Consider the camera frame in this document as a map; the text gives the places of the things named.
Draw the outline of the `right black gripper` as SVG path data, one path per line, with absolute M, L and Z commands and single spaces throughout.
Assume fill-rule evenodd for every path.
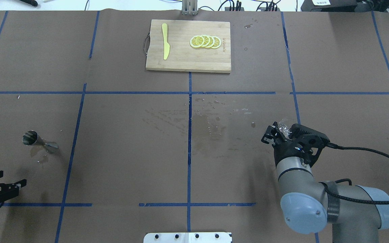
M 278 166 L 283 159 L 290 157 L 301 158 L 303 163 L 310 167 L 313 165 L 313 150 L 309 140 L 302 137 L 294 139 L 285 137 L 279 132 L 278 122 L 267 127 L 261 141 L 265 144 L 272 144 L 275 166 Z

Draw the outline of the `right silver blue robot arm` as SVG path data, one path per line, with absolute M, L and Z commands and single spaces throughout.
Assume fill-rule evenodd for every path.
M 315 180 L 312 167 L 331 146 L 326 134 L 300 124 L 288 132 L 277 122 L 261 141 L 274 150 L 280 207 L 287 226 L 300 234 L 318 233 L 332 225 L 334 243 L 378 243 L 379 231 L 389 229 L 389 196 L 382 190 Z

